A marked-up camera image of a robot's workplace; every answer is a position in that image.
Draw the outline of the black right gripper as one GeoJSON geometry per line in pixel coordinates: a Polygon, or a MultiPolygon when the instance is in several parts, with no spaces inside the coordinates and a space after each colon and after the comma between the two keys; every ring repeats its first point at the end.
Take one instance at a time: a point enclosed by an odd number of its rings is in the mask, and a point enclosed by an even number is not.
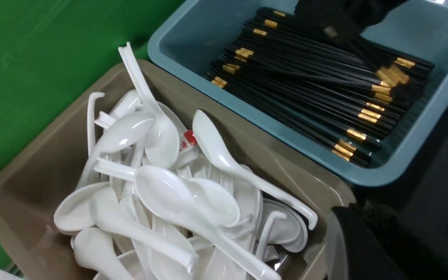
{"type": "Polygon", "coordinates": [[[299,0],[294,15],[306,28],[318,27],[335,43],[357,39],[405,0],[299,0]]]}

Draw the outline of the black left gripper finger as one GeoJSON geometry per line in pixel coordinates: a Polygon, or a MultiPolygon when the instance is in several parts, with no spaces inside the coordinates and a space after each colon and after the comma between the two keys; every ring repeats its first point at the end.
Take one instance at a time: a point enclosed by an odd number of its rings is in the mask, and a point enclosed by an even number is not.
{"type": "Polygon", "coordinates": [[[329,280],[448,280],[448,240],[378,204],[331,208],[329,280]]]}

